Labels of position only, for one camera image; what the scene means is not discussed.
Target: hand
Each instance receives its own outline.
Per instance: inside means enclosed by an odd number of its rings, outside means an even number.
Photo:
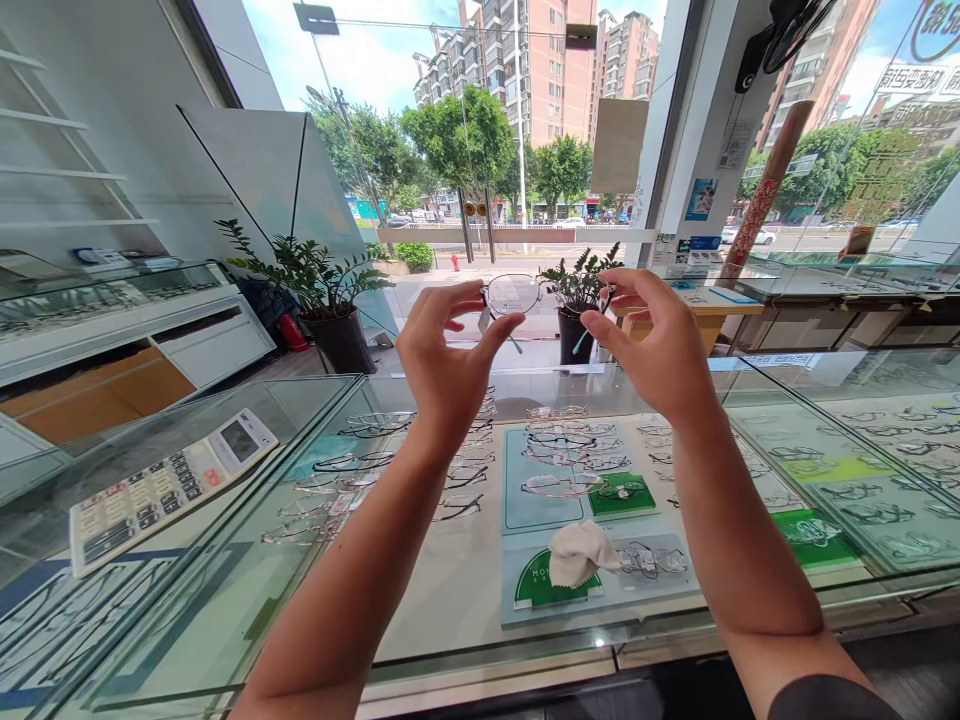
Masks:
[[[473,349],[447,347],[444,329],[463,330],[454,318],[483,310],[481,290],[482,280],[423,290],[397,338],[397,354],[417,402],[418,421],[431,434],[456,441],[458,446],[480,410],[497,350],[526,319],[523,313],[504,315]]]
[[[697,321],[680,297],[649,270],[616,268],[600,279],[617,286],[613,308],[647,308],[630,320],[653,322],[641,342],[600,313],[580,316],[590,334],[614,354],[640,397],[671,425],[681,427],[720,411]]]

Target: fire extinguisher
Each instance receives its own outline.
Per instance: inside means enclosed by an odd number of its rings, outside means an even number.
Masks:
[[[277,320],[277,327],[280,328],[283,339],[287,341],[287,345],[290,346],[293,352],[305,352],[310,349],[307,346],[307,341],[303,337],[303,333],[300,332],[300,328],[297,327],[293,318],[290,317],[290,313],[284,313],[280,316]]]

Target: plant pot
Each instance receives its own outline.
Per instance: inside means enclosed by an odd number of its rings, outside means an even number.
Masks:
[[[367,347],[360,325],[360,311],[354,308],[349,315],[333,320],[310,320],[300,316],[300,321],[317,343],[335,373],[363,373],[373,375],[377,366]]]
[[[589,310],[597,310],[595,305],[590,305]],[[590,353],[593,351],[593,336],[587,335],[580,343],[579,352],[574,354],[574,346],[580,342],[580,337],[586,332],[583,323],[580,322],[580,313],[562,307],[557,310],[557,317],[560,320],[560,364],[561,365],[586,365],[590,362]]]

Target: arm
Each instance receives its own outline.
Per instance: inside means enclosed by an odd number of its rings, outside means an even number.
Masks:
[[[674,479],[697,578],[757,717],[766,718],[777,693],[808,675],[872,689],[825,628],[816,595],[750,479],[690,309],[647,270],[609,270],[601,278],[625,293],[614,307],[646,307],[630,317],[653,322],[638,343],[600,313],[582,316],[673,426]]]
[[[238,720],[354,716],[447,469],[480,409],[493,357],[523,322],[521,314],[501,317],[472,350],[448,348],[444,328],[462,330],[453,318],[483,308],[482,287],[476,281],[420,294],[397,339],[417,419],[270,631],[233,711]]]

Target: sleeve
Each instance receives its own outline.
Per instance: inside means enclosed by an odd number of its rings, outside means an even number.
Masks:
[[[903,720],[875,693],[846,678],[809,675],[777,693],[769,720]]]

